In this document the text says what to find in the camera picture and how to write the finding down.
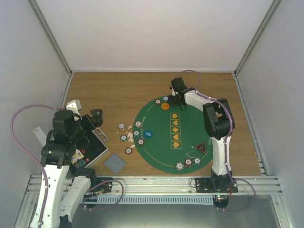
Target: white backdrop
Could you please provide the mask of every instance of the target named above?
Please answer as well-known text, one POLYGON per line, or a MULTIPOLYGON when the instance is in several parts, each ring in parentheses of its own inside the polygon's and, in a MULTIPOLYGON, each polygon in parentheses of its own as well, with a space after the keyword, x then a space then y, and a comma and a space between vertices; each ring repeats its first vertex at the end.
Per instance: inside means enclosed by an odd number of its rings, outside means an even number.
POLYGON ((303 1, 282 1, 239 74, 267 168, 296 228, 304 223, 303 11, 303 1))
MULTIPOLYGON (((58 106, 68 75, 25 0, 0 1, 0 223, 14 225, 30 174, 38 166, 13 141, 10 119, 31 104, 58 106)), ((54 112, 32 108, 15 121, 17 138, 39 160, 32 129, 48 132, 54 112)))
POLYGON ((272 0, 37 0, 70 68, 236 69, 272 0))

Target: purple hose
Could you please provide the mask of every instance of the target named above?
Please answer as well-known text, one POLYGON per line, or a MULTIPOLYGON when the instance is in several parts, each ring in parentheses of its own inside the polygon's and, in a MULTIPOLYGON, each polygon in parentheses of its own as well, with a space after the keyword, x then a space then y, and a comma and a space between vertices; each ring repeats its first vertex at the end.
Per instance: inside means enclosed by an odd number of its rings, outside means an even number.
MULTIPOLYGON (((110 208, 112 208, 112 207, 115 207, 115 206, 116 206, 117 204, 119 204, 119 202, 122 200, 122 198, 123 198, 123 196, 124 196, 124 194, 123 194, 123 193, 124 193, 124 186, 123 186, 123 184, 122 184, 120 181, 117 181, 117 180, 106 180, 106 181, 101 182, 101 183, 97 184, 96 186, 90 188, 90 189, 89 189, 88 191, 86 191, 86 192, 88 193, 88 192, 94 190, 95 188, 97 188, 98 186, 103 185, 103 184, 108 183, 108 182, 116 182, 116 183, 119 183, 119 184, 122 186, 122 194, 120 195, 120 198, 118 199, 118 201, 117 201, 115 204, 112 204, 112 205, 109 206, 109 207, 106 207, 106 208, 96 208, 96 209, 90 208, 90 211, 91 211, 91 210, 106 210, 106 209, 110 209, 110 208)), ((82 201, 82 206, 85 207, 85 199, 83 199, 83 201, 82 201)))
MULTIPOLYGON (((61 110, 62 108, 54 108, 54 107, 51 107, 51 106, 47 106, 47 105, 41 105, 41 104, 32 104, 32 105, 28 105, 28 106, 25 106, 21 109, 19 109, 12 117, 12 119, 10 120, 10 125, 9 125, 9 128, 10 128, 10 134, 11 136, 13 137, 14 141, 17 143, 17 145, 19 147, 21 147, 37 164, 38 166, 41 168, 41 171, 42 171, 42 174, 43 174, 43 177, 44 177, 44 183, 45 183, 45 186, 48 187, 48 177, 47 177, 47 173, 45 171, 45 169, 43 168, 43 166, 41 165, 40 161, 33 155, 31 154, 19 141, 18 139, 16 138, 15 136, 15 133, 14 133, 14 121, 17 117, 17 115, 19 113, 21 113, 23 110, 25 109, 28 109, 28 108, 32 108, 32 107, 42 107, 42 108, 48 108, 48 109, 53 109, 53 110, 61 110)), ((48 197, 48 188, 45 188, 45 192, 44 192, 44 197, 43 197, 43 201, 42 201, 42 207, 41 207, 41 211, 40 211, 40 216, 39 216, 39 223, 40 225, 38 226, 39 228, 41 227, 41 223, 42 223, 42 219, 43 219, 43 213, 44 213, 44 209, 45 209, 45 206, 46 206, 46 203, 47 203, 47 197, 48 197)))
POLYGON ((255 189, 253 188, 253 186, 252 186, 247 180, 244 180, 244 179, 235 179, 235 180, 233 180, 233 178, 232 178, 232 176, 231 176, 231 174, 230 174, 230 171, 229 171, 229 167, 228 167, 228 165, 227 165, 227 162, 228 162, 228 155, 227 155, 227 144, 226 144, 226 142, 227 142, 227 138, 232 134, 232 129, 233 129, 232 117, 231 117, 231 115, 230 115, 228 109, 227 109, 220 101, 218 101, 218 100, 215 99, 215 98, 206 96, 206 95, 204 95, 204 94, 202 94, 202 93, 200 93, 200 92, 198 91, 198 87, 199 87, 200 81, 201 81, 201 77, 200 77, 200 75, 199 75, 198 72, 196 72, 195 70, 184 70, 184 71, 180 72, 175 78, 179 77, 182 73, 185 73, 185 72, 193 72, 193 73, 195 73, 195 74, 199 77, 199 82, 198 82, 197 86, 195 87, 195 93, 196 93, 198 96, 200 96, 200 97, 202 97, 202 98, 204 98, 204 99, 213 101, 213 102, 217 103, 218 105, 220 105, 220 106, 224 109, 225 114, 227 115, 227 117, 228 117, 228 119, 229 119, 229 123, 230 123, 229 132, 228 132, 228 134, 226 135, 226 137, 225 137, 225 139, 224 139, 225 166, 226 166, 226 170, 227 170, 227 172, 228 172, 228 176, 230 177, 231 183, 234 183, 234 182, 236 182, 236 181, 238 181, 238 180, 247 183, 247 184, 251 187, 251 189, 252 189, 252 191, 253 191, 253 194, 254 194, 254 197, 255 197, 254 202, 253 202, 251 205, 249 205, 248 207, 244 208, 244 209, 225 209, 225 211, 244 211, 244 210, 250 209, 250 208, 252 208, 252 207, 255 205, 256 200, 257 200, 257 194, 256 194, 255 189))

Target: purple cable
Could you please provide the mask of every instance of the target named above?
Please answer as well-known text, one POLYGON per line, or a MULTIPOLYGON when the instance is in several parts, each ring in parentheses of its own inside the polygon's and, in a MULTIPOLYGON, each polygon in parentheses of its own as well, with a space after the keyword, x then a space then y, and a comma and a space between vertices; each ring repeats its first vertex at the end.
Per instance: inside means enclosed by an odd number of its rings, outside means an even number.
MULTIPOLYGON (((21 147, 37 164, 38 166, 41 168, 41 171, 42 171, 42 174, 43 174, 43 177, 44 177, 44 182, 45 182, 45 186, 48 187, 48 177, 47 177, 47 173, 45 171, 45 169, 43 168, 43 166, 41 165, 40 161, 33 155, 31 154, 19 141, 18 139, 16 138, 15 136, 15 133, 14 133, 14 121, 17 117, 17 115, 19 113, 21 113, 23 110, 25 109, 28 109, 28 108, 32 108, 32 107, 42 107, 42 108, 48 108, 48 109, 53 109, 53 110, 61 110, 62 108, 54 108, 54 107, 51 107, 51 106, 47 106, 47 105, 41 105, 41 104, 32 104, 32 105, 28 105, 28 106, 25 106, 21 109, 19 109, 12 117, 12 119, 10 120, 10 125, 9 125, 9 128, 10 128, 10 134, 11 136, 13 137, 14 141, 17 143, 17 145, 19 147, 21 147)), ((40 216, 39 216, 39 228, 41 227, 41 223, 42 223, 42 219, 43 219, 43 213, 44 213, 44 209, 45 209, 45 206, 46 206, 46 203, 47 203, 47 197, 48 197, 48 188, 45 188, 45 192, 44 192, 44 197, 43 197, 43 201, 42 201, 42 206, 41 206, 41 211, 40 211, 40 216)))
MULTIPOLYGON (((121 194, 120 198, 118 199, 118 201, 117 201, 115 204, 112 204, 112 205, 109 206, 109 207, 106 207, 106 208, 96 208, 96 209, 90 208, 90 211, 92 211, 92 210, 106 210, 106 209, 110 209, 110 208, 112 208, 112 207, 115 207, 115 206, 116 206, 117 204, 119 204, 119 202, 122 200, 122 198, 123 198, 123 196, 124 196, 124 194, 123 194, 123 193, 124 193, 124 186, 123 186, 123 184, 122 184, 120 181, 117 181, 117 180, 106 180, 106 181, 101 182, 101 183, 97 184, 96 186, 90 188, 90 189, 89 189, 88 191, 86 191, 86 192, 88 193, 88 192, 94 190, 95 188, 99 187, 100 185, 103 185, 103 184, 108 183, 108 182, 116 182, 116 183, 119 183, 119 184, 121 185, 121 187, 122 187, 122 194, 121 194)), ((82 206, 85 208, 85 199, 82 201, 82 206)))
POLYGON ((247 180, 240 179, 240 178, 233 180, 233 178, 232 178, 232 176, 231 176, 231 174, 230 174, 230 171, 229 171, 229 167, 228 167, 228 165, 227 165, 227 162, 228 162, 228 155, 227 155, 227 144, 226 144, 226 143, 227 143, 227 138, 232 134, 232 128, 233 128, 232 117, 231 117, 231 115, 230 115, 228 109, 227 109, 220 101, 218 101, 218 100, 215 99, 215 98, 206 96, 206 95, 204 95, 204 94, 202 94, 202 93, 200 93, 200 92, 198 91, 198 87, 199 87, 200 81, 201 81, 201 77, 200 77, 200 75, 199 75, 198 72, 196 72, 195 70, 184 70, 184 71, 180 72, 175 78, 179 77, 182 73, 185 73, 185 72, 193 72, 193 73, 195 73, 195 74, 199 77, 199 82, 198 82, 198 84, 197 84, 197 86, 196 86, 196 88, 195 88, 195 93, 196 93, 198 96, 200 96, 200 97, 202 97, 202 98, 204 98, 204 99, 213 101, 213 102, 217 103, 218 105, 220 105, 220 106, 224 109, 225 114, 227 115, 227 117, 228 117, 228 119, 229 119, 229 123, 230 123, 229 132, 228 132, 228 134, 226 135, 226 137, 225 137, 225 139, 224 139, 225 166, 226 166, 226 170, 227 170, 227 172, 228 172, 228 176, 230 177, 231 183, 234 183, 234 182, 236 182, 236 181, 238 181, 238 180, 247 183, 247 184, 251 187, 251 189, 252 189, 252 191, 253 191, 253 194, 254 194, 254 197, 255 197, 254 202, 253 202, 251 205, 249 205, 248 207, 244 208, 244 209, 223 209, 223 210, 225 210, 225 211, 244 211, 244 210, 250 209, 250 208, 252 208, 252 207, 255 205, 256 200, 257 200, 257 194, 256 194, 255 189, 253 188, 253 186, 252 186, 247 180))

